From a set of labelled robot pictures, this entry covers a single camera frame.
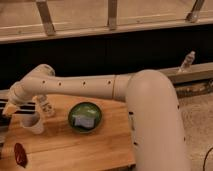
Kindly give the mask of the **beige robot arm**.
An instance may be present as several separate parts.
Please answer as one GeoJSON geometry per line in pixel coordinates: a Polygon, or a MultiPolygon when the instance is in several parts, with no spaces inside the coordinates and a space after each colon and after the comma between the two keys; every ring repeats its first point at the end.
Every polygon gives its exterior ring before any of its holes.
{"type": "Polygon", "coordinates": [[[21,106],[40,94],[107,98],[126,103],[137,171],[191,171],[184,125],[175,88],[157,70],[133,74],[57,77],[41,64],[9,89],[21,106]]]}

